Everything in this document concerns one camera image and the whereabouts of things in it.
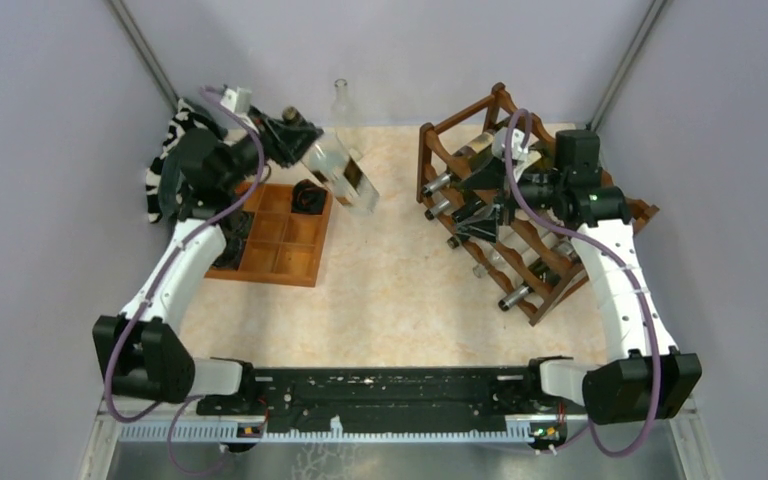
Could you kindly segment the dark wine bottle black cap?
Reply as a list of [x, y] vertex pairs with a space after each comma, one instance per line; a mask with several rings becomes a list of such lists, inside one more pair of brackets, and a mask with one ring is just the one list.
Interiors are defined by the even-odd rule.
[[441, 214], [450, 212], [453, 221], [460, 222], [477, 213], [484, 205], [485, 202], [477, 196], [467, 196], [464, 204], [458, 208], [454, 208], [454, 203], [452, 201], [443, 199], [428, 208], [424, 212], [424, 217], [427, 220], [434, 220]]

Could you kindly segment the brown wooden wine rack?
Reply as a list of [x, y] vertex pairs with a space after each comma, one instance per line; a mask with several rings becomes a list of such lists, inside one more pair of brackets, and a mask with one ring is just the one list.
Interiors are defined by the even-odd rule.
[[517, 122], [513, 171], [504, 165], [505, 127], [516, 105], [503, 83], [465, 109], [419, 130], [416, 199], [483, 274], [502, 289], [498, 307], [532, 326], [587, 281], [569, 231], [619, 218], [634, 233], [657, 206], [625, 196], [601, 165], [588, 129], [548, 132], [534, 114]]

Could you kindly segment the clear square spirit bottle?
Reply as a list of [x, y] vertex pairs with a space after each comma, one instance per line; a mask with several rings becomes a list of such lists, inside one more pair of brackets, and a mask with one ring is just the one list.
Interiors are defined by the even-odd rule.
[[[282, 111], [282, 119], [306, 118], [294, 106], [288, 106]], [[334, 133], [324, 131], [300, 163], [352, 214], [374, 212], [379, 192]]]

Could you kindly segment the dark green wine bottle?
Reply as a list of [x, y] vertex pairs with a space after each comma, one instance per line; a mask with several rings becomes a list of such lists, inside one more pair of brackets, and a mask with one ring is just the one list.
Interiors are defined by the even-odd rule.
[[433, 134], [429, 149], [444, 161], [445, 170], [419, 188], [422, 197], [431, 197], [434, 193], [445, 188], [453, 187], [464, 176], [469, 176], [481, 166], [487, 155], [491, 154], [491, 146], [497, 130], [488, 129], [474, 137], [455, 153], [450, 153], [441, 143], [439, 135]]

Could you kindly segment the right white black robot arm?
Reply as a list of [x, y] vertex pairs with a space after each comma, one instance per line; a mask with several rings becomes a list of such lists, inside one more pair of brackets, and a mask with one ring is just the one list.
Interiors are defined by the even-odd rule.
[[539, 360], [537, 375], [523, 385], [524, 401], [548, 412], [563, 398], [597, 425], [673, 418], [701, 379], [700, 359], [681, 352], [658, 314], [637, 257], [631, 207], [619, 187], [603, 181], [599, 137], [563, 130], [555, 140], [552, 165], [538, 171], [541, 152], [522, 130], [503, 127], [489, 159], [465, 181], [472, 190], [500, 191], [485, 222], [489, 234], [521, 211], [568, 240], [603, 322], [606, 363]]

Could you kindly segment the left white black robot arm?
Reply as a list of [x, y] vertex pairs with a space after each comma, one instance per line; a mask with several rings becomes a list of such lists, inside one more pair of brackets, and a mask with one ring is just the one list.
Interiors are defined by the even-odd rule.
[[192, 111], [166, 147], [157, 194], [170, 196], [158, 207], [171, 239], [135, 296], [92, 329], [109, 412], [118, 397], [158, 405], [220, 396], [237, 414], [258, 404], [260, 388], [244, 377], [243, 362], [195, 358], [178, 329], [205, 275], [241, 240], [243, 205], [257, 185], [240, 185], [268, 162], [300, 163], [325, 133], [300, 114], [275, 118], [252, 107], [238, 119], [245, 134], [228, 144], [220, 127]]

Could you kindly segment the black rolled sock top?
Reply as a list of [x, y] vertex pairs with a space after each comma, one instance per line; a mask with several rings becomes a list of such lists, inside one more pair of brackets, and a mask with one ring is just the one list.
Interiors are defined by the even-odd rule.
[[315, 182], [305, 179], [292, 188], [291, 212], [303, 215], [321, 215], [328, 198], [328, 191]]

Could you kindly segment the grey blue cloth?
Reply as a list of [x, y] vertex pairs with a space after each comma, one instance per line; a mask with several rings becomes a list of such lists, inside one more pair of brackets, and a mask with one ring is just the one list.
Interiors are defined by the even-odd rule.
[[158, 201], [162, 215], [169, 221], [183, 221], [197, 203], [205, 146], [201, 131], [188, 131], [164, 160]]

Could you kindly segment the dark rolled sock middle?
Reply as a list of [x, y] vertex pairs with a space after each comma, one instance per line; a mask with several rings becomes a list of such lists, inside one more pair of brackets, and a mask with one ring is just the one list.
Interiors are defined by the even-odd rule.
[[252, 229], [254, 214], [238, 210], [224, 217], [220, 222], [223, 235], [228, 243], [232, 240], [245, 241]]

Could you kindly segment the dark rolled sock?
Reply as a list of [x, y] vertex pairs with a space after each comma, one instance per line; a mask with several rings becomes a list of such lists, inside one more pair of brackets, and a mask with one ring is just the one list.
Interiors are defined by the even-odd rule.
[[246, 245], [245, 237], [231, 237], [222, 253], [214, 260], [212, 267], [219, 270], [236, 271], [242, 261]]
[[228, 243], [232, 240], [245, 241], [252, 229], [254, 214], [238, 210], [224, 217], [220, 222], [223, 235]]

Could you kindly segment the orange wooden compartment tray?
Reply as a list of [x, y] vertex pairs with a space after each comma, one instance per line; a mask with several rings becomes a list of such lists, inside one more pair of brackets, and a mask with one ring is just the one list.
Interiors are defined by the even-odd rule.
[[254, 214], [253, 226], [236, 271], [210, 268], [209, 279], [314, 287], [333, 204], [328, 193], [321, 215], [291, 212], [294, 185], [264, 184], [242, 210]]

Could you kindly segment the zebra striped cloth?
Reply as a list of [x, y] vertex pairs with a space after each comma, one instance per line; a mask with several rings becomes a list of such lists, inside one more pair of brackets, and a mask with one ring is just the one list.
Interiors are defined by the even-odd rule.
[[179, 139], [194, 129], [209, 130], [220, 140], [224, 140], [228, 132], [226, 128], [215, 121], [205, 107], [185, 97], [180, 97], [176, 103], [175, 113], [168, 122], [166, 137], [161, 143], [159, 154], [150, 162], [145, 173], [147, 221], [149, 224], [157, 224], [165, 218], [161, 213], [158, 201], [158, 186], [164, 160]]

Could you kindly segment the dark rolled sock front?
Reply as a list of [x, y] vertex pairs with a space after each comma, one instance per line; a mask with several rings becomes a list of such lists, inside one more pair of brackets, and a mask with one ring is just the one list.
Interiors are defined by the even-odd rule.
[[236, 271], [242, 261], [246, 245], [245, 237], [231, 237], [222, 253], [214, 260], [212, 267], [219, 270]]

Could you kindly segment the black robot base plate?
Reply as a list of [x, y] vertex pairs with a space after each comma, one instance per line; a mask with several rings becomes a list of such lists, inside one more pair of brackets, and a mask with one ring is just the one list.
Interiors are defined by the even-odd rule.
[[246, 366], [237, 392], [198, 402], [202, 416], [267, 415], [276, 434], [324, 433], [337, 418], [347, 434], [501, 433], [515, 415], [558, 419], [583, 413], [543, 394], [536, 375], [514, 367], [260, 368]]

